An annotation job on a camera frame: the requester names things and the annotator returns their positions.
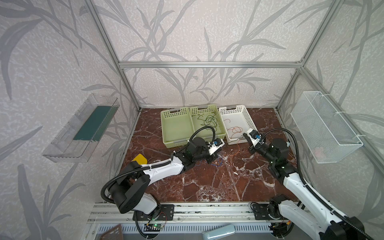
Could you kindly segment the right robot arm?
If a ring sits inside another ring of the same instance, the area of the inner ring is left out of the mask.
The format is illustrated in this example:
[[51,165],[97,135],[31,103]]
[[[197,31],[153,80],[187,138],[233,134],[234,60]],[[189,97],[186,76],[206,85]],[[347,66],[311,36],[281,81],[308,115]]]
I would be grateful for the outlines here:
[[243,134],[249,143],[251,154],[258,153],[269,162],[268,169],[282,185],[291,191],[308,209],[300,208],[284,196],[271,200],[274,211],[290,220],[313,240],[370,240],[364,224],[356,217],[348,217],[337,210],[310,186],[302,176],[300,167],[294,167],[287,159],[289,143],[273,139],[266,143],[267,134],[249,129]]

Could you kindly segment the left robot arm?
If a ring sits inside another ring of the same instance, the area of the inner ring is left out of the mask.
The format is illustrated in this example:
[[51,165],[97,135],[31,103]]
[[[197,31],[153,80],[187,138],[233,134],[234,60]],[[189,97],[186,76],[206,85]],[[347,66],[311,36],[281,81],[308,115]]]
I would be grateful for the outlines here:
[[101,189],[101,197],[108,203],[115,204],[121,214],[139,211],[153,216],[160,213],[161,204],[147,188],[162,179],[183,174],[192,169],[196,162],[205,160],[207,163],[218,158],[218,153],[225,145],[220,138],[206,142],[196,137],[188,141],[170,158],[161,162],[140,165],[136,161],[129,163],[122,173],[109,180]]

